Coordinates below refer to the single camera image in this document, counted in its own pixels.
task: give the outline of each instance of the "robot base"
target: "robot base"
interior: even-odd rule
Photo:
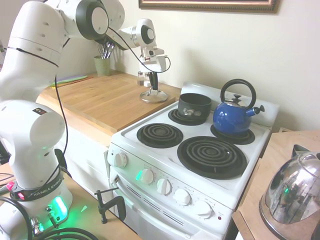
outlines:
[[[62,182],[50,194],[34,201],[19,202],[27,211],[30,219],[37,218],[39,232],[53,228],[67,220],[73,197],[71,192]],[[27,239],[27,227],[22,214],[10,203],[5,202],[0,206],[0,240]]]

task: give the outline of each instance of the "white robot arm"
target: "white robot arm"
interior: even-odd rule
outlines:
[[[141,47],[142,73],[166,69],[152,21],[142,19],[120,29],[124,18],[118,0],[48,0],[28,1],[15,20],[0,72],[0,137],[11,146],[9,164],[16,178],[9,186],[11,198],[28,213],[34,234],[65,221],[72,203],[60,171],[55,171],[54,146],[64,133],[64,120],[36,103],[54,82],[67,39],[108,37],[123,50]],[[23,225],[24,218],[13,205],[0,206],[0,240],[25,239]]]

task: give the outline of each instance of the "white stove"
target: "white stove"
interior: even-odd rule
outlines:
[[[186,83],[182,88],[183,93],[210,97],[213,110],[220,103],[220,90],[216,88]],[[226,92],[226,98],[232,95]],[[251,100],[245,96],[242,99],[245,103]],[[119,187],[118,195],[127,199],[131,209],[141,209],[144,220],[149,223],[156,221],[157,224],[151,225],[167,233],[159,239],[190,239],[199,232],[213,234],[218,240],[225,238],[232,213],[278,114],[279,107],[270,102],[257,100],[256,105],[264,105],[265,113],[252,118],[249,129],[255,136],[254,141],[235,145],[246,158],[247,166],[243,174],[228,179],[203,177],[181,163],[178,157],[179,144],[155,148],[140,142],[138,130],[149,124],[168,124],[178,128],[183,134],[182,142],[192,137],[216,137],[210,130],[213,125],[212,112],[205,123],[195,126],[182,125],[169,119],[168,114],[178,107],[178,102],[175,102],[112,136],[107,156],[111,165],[110,183]],[[136,229],[142,238],[151,237],[150,233],[146,233],[146,228],[141,229],[134,220],[128,225]]]

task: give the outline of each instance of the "stove knob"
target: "stove knob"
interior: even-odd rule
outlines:
[[[117,153],[112,161],[112,166],[123,169],[127,165],[127,156],[124,152]]]
[[[156,184],[156,191],[159,194],[167,195],[171,191],[171,184],[168,179],[161,178]]]
[[[139,180],[144,184],[151,184],[154,181],[154,173],[151,169],[144,169],[139,177]]]
[[[197,201],[194,204],[194,213],[203,219],[207,219],[211,216],[213,210],[211,206],[205,201]]]
[[[175,199],[178,204],[183,206],[187,206],[191,201],[189,193],[184,189],[178,189],[175,191],[173,199]]]

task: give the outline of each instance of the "black pot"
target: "black pot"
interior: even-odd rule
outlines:
[[[180,95],[178,112],[186,119],[204,120],[210,114],[211,98],[198,93]]]

